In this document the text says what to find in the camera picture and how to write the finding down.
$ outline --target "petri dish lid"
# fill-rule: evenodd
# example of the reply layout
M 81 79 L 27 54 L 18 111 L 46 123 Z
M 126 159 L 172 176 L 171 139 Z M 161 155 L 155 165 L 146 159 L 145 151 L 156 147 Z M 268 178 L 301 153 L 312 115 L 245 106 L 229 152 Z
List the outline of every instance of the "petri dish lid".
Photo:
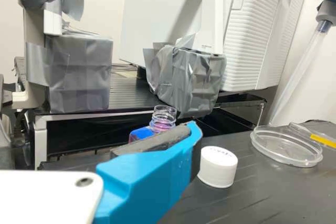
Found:
M 283 164 L 312 167 L 323 159 L 318 143 L 288 126 L 258 126 L 250 137 L 258 151 Z

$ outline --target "plastic tube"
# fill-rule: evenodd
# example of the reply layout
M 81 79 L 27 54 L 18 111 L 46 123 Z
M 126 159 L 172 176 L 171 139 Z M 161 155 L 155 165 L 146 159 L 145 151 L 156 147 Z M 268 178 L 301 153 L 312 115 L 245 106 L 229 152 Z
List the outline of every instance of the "plastic tube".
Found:
M 279 98 L 274 102 L 269 112 L 269 115 L 270 115 L 269 124 L 272 124 L 276 116 L 286 106 L 295 88 L 300 83 L 300 80 L 302 79 L 303 75 L 305 74 L 310 64 L 312 63 L 312 60 L 318 56 L 318 52 L 322 46 L 324 37 L 328 33 L 331 26 L 332 26 L 332 23 L 327 20 L 323 20 L 318 23 L 315 29 L 315 32 L 310 39 L 308 48 L 306 49 L 305 53 L 301 57 L 293 74 L 289 78 L 289 81 L 287 82 L 283 92 L 281 93 Z

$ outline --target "bottle cap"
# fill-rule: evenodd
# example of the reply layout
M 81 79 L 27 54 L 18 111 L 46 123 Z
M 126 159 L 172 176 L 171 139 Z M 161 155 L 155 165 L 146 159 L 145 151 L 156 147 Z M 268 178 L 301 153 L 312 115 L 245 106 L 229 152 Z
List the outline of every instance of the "bottle cap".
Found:
M 201 164 L 198 178 L 216 188 L 226 188 L 233 184 L 238 159 L 232 152 L 217 146 L 207 146 L 201 150 Z

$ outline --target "yellow label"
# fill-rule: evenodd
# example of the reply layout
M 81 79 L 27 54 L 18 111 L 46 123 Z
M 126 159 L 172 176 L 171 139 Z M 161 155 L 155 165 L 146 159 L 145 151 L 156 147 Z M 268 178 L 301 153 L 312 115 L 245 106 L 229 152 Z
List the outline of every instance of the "yellow label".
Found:
M 310 135 L 310 138 L 319 142 L 319 143 L 322 143 L 322 144 L 325 144 L 329 147 L 333 147 L 333 148 L 336 148 L 336 143 L 333 142 L 333 141 L 330 141 L 329 139 L 326 139 L 324 137 L 321 137 L 319 135 L 316 135 L 316 134 L 311 134 Z

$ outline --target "hole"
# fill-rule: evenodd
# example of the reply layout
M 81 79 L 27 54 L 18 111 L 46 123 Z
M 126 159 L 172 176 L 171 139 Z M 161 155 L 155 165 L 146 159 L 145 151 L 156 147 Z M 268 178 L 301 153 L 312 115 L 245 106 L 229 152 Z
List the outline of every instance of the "hole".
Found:
M 76 186 L 85 187 L 92 184 L 92 182 L 93 182 L 92 178 L 82 178 L 76 182 Z

